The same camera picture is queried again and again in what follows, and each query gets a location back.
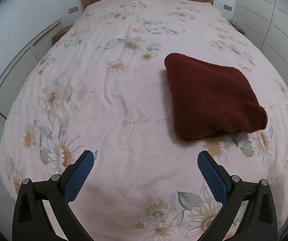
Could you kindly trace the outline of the dark red knit sweater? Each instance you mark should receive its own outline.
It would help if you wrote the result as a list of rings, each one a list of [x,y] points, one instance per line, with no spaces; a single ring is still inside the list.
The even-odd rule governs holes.
[[[240,70],[179,53],[169,54],[164,63],[179,138],[200,140],[266,128],[267,113]]]

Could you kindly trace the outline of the white radiator cover cabinet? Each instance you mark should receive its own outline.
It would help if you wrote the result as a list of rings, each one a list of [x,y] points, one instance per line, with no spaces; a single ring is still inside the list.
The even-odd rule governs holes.
[[[63,29],[57,20],[34,37],[7,66],[0,76],[0,142],[10,108],[19,94],[26,78],[37,63],[51,49],[52,38]],[[0,233],[11,234],[13,201],[0,177]]]

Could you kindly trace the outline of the floral pink bed duvet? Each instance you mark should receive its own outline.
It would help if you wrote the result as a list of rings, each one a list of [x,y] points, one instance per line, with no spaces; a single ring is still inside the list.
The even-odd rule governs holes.
[[[170,53],[236,70],[268,116],[264,129],[184,141],[174,131]],[[95,240],[197,240],[221,205],[197,167],[207,150],[230,174],[266,179],[278,226],[288,216],[288,88],[209,3],[104,0],[89,5],[33,69],[0,144],[0,175],[62,173],[84,150],[96,160],[71,208]]]

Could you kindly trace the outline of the left wooden nightstand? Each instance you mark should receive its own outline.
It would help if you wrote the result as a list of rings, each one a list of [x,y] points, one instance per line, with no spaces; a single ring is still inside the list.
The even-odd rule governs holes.
[[[52,37],[52,44],[55,45],[72,27],[73,25],[69,25],[63,29],[61,29],[56,35]]]

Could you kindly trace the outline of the wooden nightstand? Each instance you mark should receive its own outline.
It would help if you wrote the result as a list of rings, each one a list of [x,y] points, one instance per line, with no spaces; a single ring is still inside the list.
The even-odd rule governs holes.
[[[239,33],[241,33],[242,35],[245,35],[245,31],[239,27],[237,24],[233,23],[233,22],[229,22]]]
[[[61,29],[56,35],[52,37],[52,44],[55,45],[72,27],[73,25],[69,25],[63,29]]]

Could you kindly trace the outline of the right wooden nightstand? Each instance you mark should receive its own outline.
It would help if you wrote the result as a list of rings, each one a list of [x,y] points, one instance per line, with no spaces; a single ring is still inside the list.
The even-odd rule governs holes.
[[[229,22],[239,33],[241,33],[242,35],[245,35],[245,31],[239,27],[237,24],[233,23],[233,22]]]

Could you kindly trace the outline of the white wardrobe with louvres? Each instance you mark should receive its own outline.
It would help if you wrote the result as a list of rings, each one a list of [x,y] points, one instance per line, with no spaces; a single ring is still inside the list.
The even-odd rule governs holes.
[[[233,21],[288,86],[288,0],[236,0]]]

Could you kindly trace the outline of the right wall switch plate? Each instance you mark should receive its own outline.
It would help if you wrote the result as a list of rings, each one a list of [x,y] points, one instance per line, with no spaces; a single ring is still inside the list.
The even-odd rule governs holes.
[[[230,7],[230,6],[226,5],[226,4],[223,5],[223,9],[227,10],[227,11],[232,11],[232,7]]]

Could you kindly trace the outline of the wall switch plate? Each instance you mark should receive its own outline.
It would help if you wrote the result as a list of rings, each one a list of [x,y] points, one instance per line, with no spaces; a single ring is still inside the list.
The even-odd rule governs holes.
[[[76,12],[78,10],[79,10],[78,6],[71,7],[71,8],[68,9],[68,13],[71,14],[71,13]]]
[[[232,7],[230,7],[230,6],[226,5],[226,4],[223,5],[223,9],[227,10],[227,11],[232,11]]]

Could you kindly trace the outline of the left wall switch plate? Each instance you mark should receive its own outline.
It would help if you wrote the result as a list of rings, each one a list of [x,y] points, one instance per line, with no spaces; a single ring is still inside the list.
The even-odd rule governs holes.
[[[78,10],[79,10],[78,6],[71,7],[71,8],[68,9],[68,13],[71,14],[71,13],[76,12]]]

